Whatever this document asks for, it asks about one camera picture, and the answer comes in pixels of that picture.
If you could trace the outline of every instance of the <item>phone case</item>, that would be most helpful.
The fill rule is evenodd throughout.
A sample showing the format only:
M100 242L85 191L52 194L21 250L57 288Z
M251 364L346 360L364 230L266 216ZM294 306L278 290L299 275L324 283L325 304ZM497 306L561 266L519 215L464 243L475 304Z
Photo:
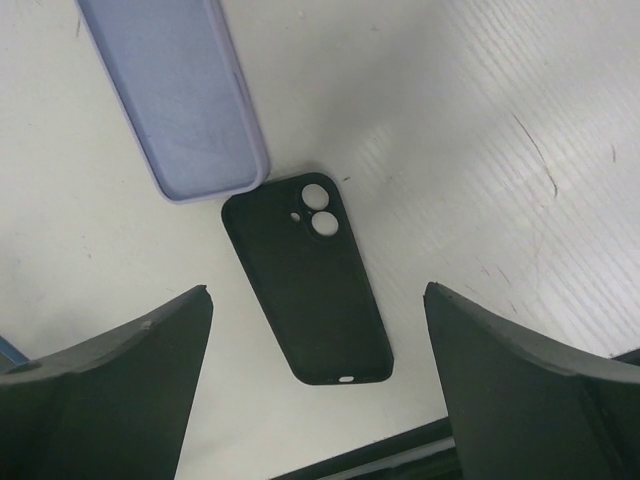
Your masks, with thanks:
M312 225L302 198L317 184L333 236ZM228 200L222 219L293 374L310 385L379 382L393 354L340 193L309 173Z
M219 0L77 0L160 192L232 195L269 168Z

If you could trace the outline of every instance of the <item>white table surface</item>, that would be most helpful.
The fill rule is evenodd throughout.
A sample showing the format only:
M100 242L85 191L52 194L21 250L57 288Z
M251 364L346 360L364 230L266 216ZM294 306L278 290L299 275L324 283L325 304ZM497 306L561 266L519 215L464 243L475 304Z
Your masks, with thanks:
M392 378L293 377L223 201L156 192L72 0L0 1L3 336L39 357L208 285L189 479L267 478L446 415L428 281L599 355L640 346L640 3L225 7L272 178L340 184Z

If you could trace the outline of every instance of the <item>blue object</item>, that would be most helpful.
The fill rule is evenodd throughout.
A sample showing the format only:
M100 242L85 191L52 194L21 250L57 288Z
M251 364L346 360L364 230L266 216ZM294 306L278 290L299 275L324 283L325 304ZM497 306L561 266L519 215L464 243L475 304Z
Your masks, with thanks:
M262 183L267 151L217 0L78 3L167 199Z
M0 336L0 373L28 362L27 357Z

